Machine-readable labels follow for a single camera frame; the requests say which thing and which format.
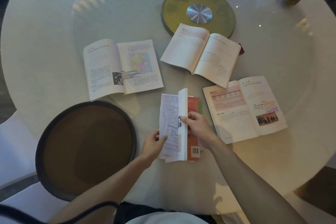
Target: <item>white table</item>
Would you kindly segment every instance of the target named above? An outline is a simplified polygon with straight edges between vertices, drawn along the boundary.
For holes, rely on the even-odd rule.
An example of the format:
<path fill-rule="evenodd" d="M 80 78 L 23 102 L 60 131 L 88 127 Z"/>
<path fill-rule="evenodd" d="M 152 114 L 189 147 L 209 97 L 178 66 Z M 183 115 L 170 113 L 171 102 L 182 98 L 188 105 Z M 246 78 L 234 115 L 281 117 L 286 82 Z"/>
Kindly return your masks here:
<path fill-rule="evenodd" d="M 19 114 L 39 138 L 64 109 L 89 100 L 82 49 L 98 39 L 152 39 L 159 59 L 171 36 L 160 11 L 163 0 L 10 0 L 3 21 L 1 54 L 5 79 Z M 288 9 L 275 0 L 227 0 L 241 43 L 232 79 L 264 75 L 289 129 L 232 145 L 254 171 L 285 194 L 313 177 L 336 149 L 336 18 L 323 0 L 302 0 Z M 112 96 L 132 118 L 138 152 L 145 135 L 158 128 L 161 93 L 202 97 L 211 83 L 159 62 L 164 88 Z M 208 108 L 204 114 L 211 121 Z M 199 162 L 146 170 L 127 201 L 189 213 L 240 209 L 211 154 Z"/>

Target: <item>person's left hand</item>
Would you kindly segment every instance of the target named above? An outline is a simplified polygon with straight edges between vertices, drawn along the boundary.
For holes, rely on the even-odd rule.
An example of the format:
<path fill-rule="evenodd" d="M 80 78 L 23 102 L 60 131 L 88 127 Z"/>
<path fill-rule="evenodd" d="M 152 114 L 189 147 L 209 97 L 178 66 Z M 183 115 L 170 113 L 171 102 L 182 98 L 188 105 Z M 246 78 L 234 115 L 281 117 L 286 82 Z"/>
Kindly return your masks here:
<path fill-rule="evenodd" d="M 143 142 L 141 156 L 148 161 L 149 167 L 158 157 L 162 150 L 163 144 L 167 140 L 167 136 L 162 136 L 159 139 L 157 137 L 158 134 L 158 130 L 154 131 L 153 133 L 149 134 Z"/>

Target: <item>colored map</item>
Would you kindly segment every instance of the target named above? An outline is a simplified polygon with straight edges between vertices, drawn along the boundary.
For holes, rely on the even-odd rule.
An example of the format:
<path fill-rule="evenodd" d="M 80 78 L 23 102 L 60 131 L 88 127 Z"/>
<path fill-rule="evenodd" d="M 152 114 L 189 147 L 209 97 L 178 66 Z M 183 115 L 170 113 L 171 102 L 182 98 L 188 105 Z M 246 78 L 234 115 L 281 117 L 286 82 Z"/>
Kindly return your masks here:
<path fill-rule="evenodd" d="M 153 72 L 148 53 L 134 53 L 130 57 L 131 68 L 140 73 Z"/>

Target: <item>black cable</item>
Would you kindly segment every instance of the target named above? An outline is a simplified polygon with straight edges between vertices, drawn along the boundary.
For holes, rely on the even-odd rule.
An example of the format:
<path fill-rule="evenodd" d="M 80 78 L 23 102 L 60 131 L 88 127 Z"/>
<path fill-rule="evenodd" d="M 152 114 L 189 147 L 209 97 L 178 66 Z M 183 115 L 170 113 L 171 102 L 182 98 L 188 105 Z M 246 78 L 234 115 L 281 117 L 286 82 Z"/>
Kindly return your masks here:
<path fill-rule="evenodd" d="M 85 210 L 84 212 L 82 212 L 78 216 L 76 216 L 76 217 L 74 217 L 74 218 L 72 218 L 68 221 L 61 222 L 61 223 L 58 223 L 58 224 L 73 224 L 73 223 L 81 220 L 82 218 L 86 217 L 90 213 L 94 212 L 95 210 L 98 210 L 99 208 L 109 206 L 109 205 L 115 207 L 116 209 L 119 207 L 119 205 L 116 202 L 106 201 L 106 202 L 100 203 L 98 205 L 92 206 L 91 208 Z M 15 220 L 15 221 L 23 223 L 23 224 L 46 224 L 46 222 L 39 221 L 38 219 L 30 216 L 29 214 L 24 213 L 21 210 L 16 209 L 16 208 L 11 207 L 11 206 L 8 206 L 8 205 L 0 205 L 0 215 L 3 215 L 7 218 L 10 218 L 12 220 Z"/>

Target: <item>book in hand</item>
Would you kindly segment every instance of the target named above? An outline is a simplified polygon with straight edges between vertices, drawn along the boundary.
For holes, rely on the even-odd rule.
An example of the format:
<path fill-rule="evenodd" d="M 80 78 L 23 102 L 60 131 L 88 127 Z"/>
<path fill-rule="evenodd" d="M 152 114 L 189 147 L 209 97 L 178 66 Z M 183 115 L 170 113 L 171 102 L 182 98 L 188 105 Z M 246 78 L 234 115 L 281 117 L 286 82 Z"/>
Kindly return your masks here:
<path fill-rule="evenodd" d="M 220 34 L 180 24 L 161 61 L 227 88 L 241 46 Z"/>
<path fill-rule="evenodd" d="M 191 111 L 202 113 L 202 109 L 202 99 L 188 96 L 188 89 L 180 90 L 178 95 L 162 94 L 159 130 L 160 135 L 167 135 L 168 138 L 159 158 L 166 162 L 199 159 L 198 138 L 181 121 L 180 116 L 188 116 Z"/>
<path fill-rule="evenodd" d="M 203 88 L 217 135 L 225 143 L 243 141 L 287 128 L 265 77 L 254 76 Z"/>
<path fill-rule="evenodd" d="M 103 39 L 85 47 L 83 56 L 90 101 L 163 87 L 152 40 Z"/>

